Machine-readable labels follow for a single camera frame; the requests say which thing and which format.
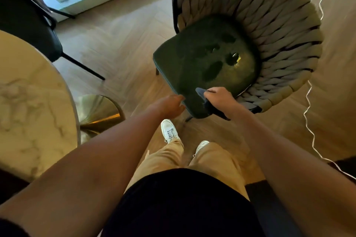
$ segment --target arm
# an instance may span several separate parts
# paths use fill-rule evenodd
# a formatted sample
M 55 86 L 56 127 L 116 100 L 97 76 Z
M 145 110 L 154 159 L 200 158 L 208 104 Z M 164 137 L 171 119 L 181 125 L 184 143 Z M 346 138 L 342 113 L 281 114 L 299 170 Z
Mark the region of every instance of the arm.
M 0 217 L 32 237 L 96 236 L 121 199 L 160 122 L 185 107 L 160 99 L 70 152 L 0 206 Z
M 356 235 L 356 186 L 332 167 L 276 134 L 223 87 L 205 92 L 234 121 L 278 198 L 307 236 Z

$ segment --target white cable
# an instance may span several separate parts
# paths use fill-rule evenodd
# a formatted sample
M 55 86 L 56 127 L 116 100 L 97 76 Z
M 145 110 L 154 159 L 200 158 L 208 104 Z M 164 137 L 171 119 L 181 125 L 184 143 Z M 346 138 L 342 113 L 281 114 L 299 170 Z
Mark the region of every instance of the white cable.
M 320 2 L 319 2 L 319 9 L 320 9 L 320 11 L 321 11 L 321 13 L 322 13 L 322 16 L 321 16 L 320 20 L 322 20 L 322 19 L 324 18 L 324 11 L 323 11 L 323 8 L 322 8 L 322 2 L 323 2 L 323 0 L 320 0 Z M 307 109 L 305 110 L 305 112 L 303 113 L 303 116 L 304 116 L 304 118 L 305 118 L 305 127 L 306 127 L 306 128 L 308 129 L 308 131 L 313 135 L 312 148 L 313 148 L 314 151 L 319 155 L 319 157 L 320 157 L 321 159 L 324 159 L 324 160 L 326 160 L 326 161 L 329 161 L 329 162 L 334 163 L 334 165 L 336 166 L 336 168 L 337 168 L 339 171 L 341 171 L 341 172 L 344 173 L 345 175 L 347 175 L 347 176 L 349 176 L 349 177 L 351 177 L 351 178 L 353 178 L 353 179 L 356 180 L 356 178 L 353 177 L 351 174 L 348 174 L 347 172 L 343 172 L 343 171 L 340 169 L 340 167 L 339 167 L 334 161 L 332 161 L 332 160 L 330 160 L 330 159 L 328 159 L 328 158 L 324 158 L 324 157 L 318 152 L 318 150 L 314 147 L 315 134 L 314 134 L 314 132 L 311 131 L 311 129 L 308 127 L 308 119 L 307 119 L 307 117 L 305 116 L 305 114 L 308 112 L 308 110 L 309 110 L 310 107 L 311 107 L 310 100 L 309 100 L 308 96 L 309 96 L 310 91 L 311 91 L 312 88 L 313 88 L 313 86 L 312 86 L 312 84 L 310 83 L 310 81 L 308 81 L 308 84 L 309 84 L 310 88 L 309 88 L 309 90 L 308 90 L 308 92 L 306 93 L 306 96 L 305 96 L 306 100 L 308 101 L 308 108 L 307 108 Z

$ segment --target wooden floor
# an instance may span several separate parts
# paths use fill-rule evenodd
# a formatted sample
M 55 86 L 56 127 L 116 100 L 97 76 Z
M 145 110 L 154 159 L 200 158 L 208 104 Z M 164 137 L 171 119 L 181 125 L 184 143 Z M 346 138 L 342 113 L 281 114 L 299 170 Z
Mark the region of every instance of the wooden floor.
M 311 79 L 308 118 L 316 134 L 316 148 L 336 160 L 356 155 L 356 0 L 324 0 L 323 8 L 324 54 Z M 67 60 L 56 61 L 74 97 L 89 93 L 109 96 L 129 118 L 172 93 L 164 79 L 155 75 L 152 61 L 157 47 L 175 35 L 171 0 L 113 0 L 75 20 L 59 23 L 57 34 L 65 53 L 107 78 L 101 82 Z M 314 153 L 303 118 L 307 90 L 308 86 L 302 87 L 257 116 L 274 131 Z M 200 141 L 215 141 L 238 158 L 247 183 L 264 178 L 232 123 L 216 116 L 184 123 L 187 116 L 184 113 L 174 120 L 185 144 L 184 163 L 192 158 Z M 150 153 L 164 145 L 157 130 Z

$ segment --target beige pants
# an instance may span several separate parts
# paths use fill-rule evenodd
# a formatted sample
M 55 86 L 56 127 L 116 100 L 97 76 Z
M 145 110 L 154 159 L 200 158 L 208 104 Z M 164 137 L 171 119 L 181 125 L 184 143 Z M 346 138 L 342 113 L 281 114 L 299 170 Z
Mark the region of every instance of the beige pants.
M 181 168 L 180 159 L 183 154 L 183 144 L 174 139 L 161 150 L 148 155 L 136 169 L 127 189 L 141 178 L 169 169 Z M 229 187 L 233 188 L 249 200 L 245 180 L 241 175 L 241 169 L 231 154 L 216 143 L 209 143 L 199 150 L 195 158 L 188 166 L 199 172 L 208 174 Z

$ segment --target marble tabletop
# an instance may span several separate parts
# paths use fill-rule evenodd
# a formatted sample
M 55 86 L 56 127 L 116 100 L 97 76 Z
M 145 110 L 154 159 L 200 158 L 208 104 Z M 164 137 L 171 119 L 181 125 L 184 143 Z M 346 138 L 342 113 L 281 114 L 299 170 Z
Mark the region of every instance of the marble tabletop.
M 33 181 L 79 143 L 70 91 L 37 49 L 0 31 L 0 168 Z

